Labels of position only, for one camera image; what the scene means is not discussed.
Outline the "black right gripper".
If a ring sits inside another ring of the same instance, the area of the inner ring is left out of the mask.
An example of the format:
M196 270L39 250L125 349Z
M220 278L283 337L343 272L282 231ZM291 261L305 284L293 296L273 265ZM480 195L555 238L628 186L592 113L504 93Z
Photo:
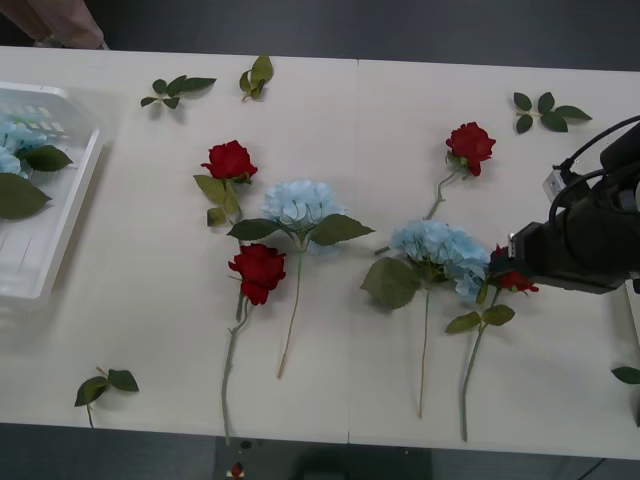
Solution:
M585 198L532 222L490 255L489 272L518 272L546 286L604 294L639 276L639 212Z

